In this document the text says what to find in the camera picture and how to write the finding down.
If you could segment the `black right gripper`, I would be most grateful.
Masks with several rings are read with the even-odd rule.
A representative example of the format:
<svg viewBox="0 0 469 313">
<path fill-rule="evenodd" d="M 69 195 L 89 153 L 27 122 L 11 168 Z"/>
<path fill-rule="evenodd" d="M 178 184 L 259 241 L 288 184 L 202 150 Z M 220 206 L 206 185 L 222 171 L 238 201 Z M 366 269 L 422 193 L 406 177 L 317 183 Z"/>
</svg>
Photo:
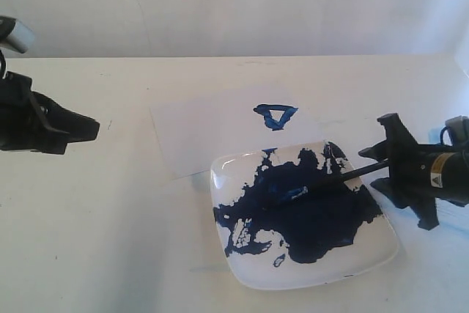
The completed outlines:
<svg viewBox="0 0 469 313">
<path fill-rule="evenodd" d="M 358 152 L 362 158 L 389 160 L 386 196 L 399 208 L 409 207 L 418 227 L 439 225 L 435 198 L 468 204 L 468 151 L 436 144 L 419 145 L 397 113 L 377 118 L 385 140 Z"/>
</svg>

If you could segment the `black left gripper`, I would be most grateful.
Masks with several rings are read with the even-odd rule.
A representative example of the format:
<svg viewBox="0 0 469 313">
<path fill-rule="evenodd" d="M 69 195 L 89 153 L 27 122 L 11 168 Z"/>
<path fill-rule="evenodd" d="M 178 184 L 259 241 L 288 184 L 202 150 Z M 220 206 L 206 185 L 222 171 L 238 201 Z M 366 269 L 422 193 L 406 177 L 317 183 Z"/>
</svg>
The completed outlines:
<svg viewBox="0 0 469 313">
<path fill-rule="evenodd" d="M 45 144 L 45 115 L 53 132 Z M 32 79 L 8 71 L 1 79 L 1 150 L 64 154 L 68 144 L 94 141 L 100 123 L 73 113 L 42 93 L 32 91 Z"/>
</svg>

